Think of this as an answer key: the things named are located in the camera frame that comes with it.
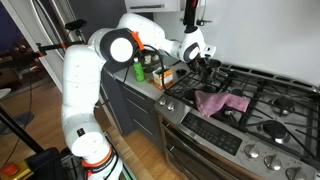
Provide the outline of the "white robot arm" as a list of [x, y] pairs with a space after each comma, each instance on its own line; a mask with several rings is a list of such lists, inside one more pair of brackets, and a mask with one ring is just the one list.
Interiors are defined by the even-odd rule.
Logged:
[[181, 41], [169, 40], [158, 24], [134, 13], [122, 15], [114, 29], [96, 31], [86, 44], [68, 47], [63, 61], [61, 124], [69, 150], [81, 159], [86, 180], [119, 180], [123, 169], [122, 159], [94, 114], [100, 100], [101, 71], [106, 63], [129, 62], [144, 49], [162, 50], [184, 63], [216, 52], [195, 25], [186, 27]]

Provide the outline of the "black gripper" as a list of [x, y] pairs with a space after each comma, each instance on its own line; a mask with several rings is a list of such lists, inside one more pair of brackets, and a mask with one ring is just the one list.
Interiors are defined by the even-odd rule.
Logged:
[[208, 79], [212, 73], [211, 67], [203, 58], [195, 59], [191, 64], [191, 70], [202, 79]]

